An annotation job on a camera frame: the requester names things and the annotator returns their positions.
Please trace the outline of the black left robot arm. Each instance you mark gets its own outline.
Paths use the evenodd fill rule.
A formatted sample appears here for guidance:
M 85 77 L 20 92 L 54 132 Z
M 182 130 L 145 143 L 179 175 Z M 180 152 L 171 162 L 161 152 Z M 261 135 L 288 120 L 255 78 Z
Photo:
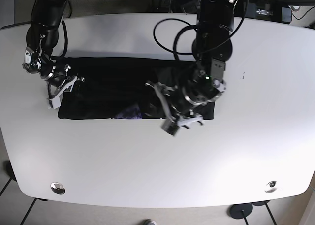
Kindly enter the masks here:
M 226 62 L 233 47 L 234 9 L 238 0 L 198 0 L 196 24 L 182 28 L 173 41 L 171 53 L 175 63 L 158 71 L 158 81 L 147 81 L 160 103 L 158 110 L 165 117 L 161 128 L 175 135 L 192 123 L 203 124 L 207 105 L 213 105 L 226 90 L 223 79 Z M 179 59 L 178 42 L 186 31 L 194 30 L 196 38 L 189 53 L 195 58 L 191 65 Z

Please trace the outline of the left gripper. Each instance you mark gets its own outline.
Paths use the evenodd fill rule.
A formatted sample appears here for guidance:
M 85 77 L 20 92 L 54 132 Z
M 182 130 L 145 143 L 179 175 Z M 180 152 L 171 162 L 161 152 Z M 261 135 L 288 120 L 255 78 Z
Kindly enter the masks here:
M 180 128 L 189 129 L 192 123 L 203 125 L 204 117 L 195 111 L 200 106 L 214 103 L 224 94 L 226 82 L 223 79 L 226 62 L 211 58 L 208 62 L 197 60 L 185 67 L 180 62 L 173 75 L 175 85 L 162 82 L 146 82 L 159 98 L 165 119 L 170 119 Z

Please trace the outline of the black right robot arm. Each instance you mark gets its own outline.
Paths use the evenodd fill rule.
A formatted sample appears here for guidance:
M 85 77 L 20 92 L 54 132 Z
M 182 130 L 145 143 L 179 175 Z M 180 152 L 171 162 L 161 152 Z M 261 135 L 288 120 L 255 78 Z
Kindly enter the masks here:
M 61 107 L 61 95 L 71 92 L 75 82 L 84 77 L 70 76 L 71 66 L 63 64 L 68 49 L 68 34 L 63 19 L 69 0 L 35 0 L 26 35 L 26 49 L 22 68 L 30 74 L 39 74 L 47 83 L 48 101 L 53 109 Z M 54 56 L 59 40 L 59 26 L 63 27 L 63 52 Z

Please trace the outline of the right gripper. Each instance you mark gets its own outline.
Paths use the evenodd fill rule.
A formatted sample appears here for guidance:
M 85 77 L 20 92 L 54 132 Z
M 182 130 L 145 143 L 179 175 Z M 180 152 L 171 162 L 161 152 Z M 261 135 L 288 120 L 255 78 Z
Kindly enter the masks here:
M 39 74 L 46 82 L 48 99 L 59 96 L 61 100 L 63 93 L 71 92 L 76 82 L 85 81 L 83 76 L 69 75 L 70 65 L 45 60 L 44 55 L 30 47 L 25 49 L 22 68 L 30 74 Z

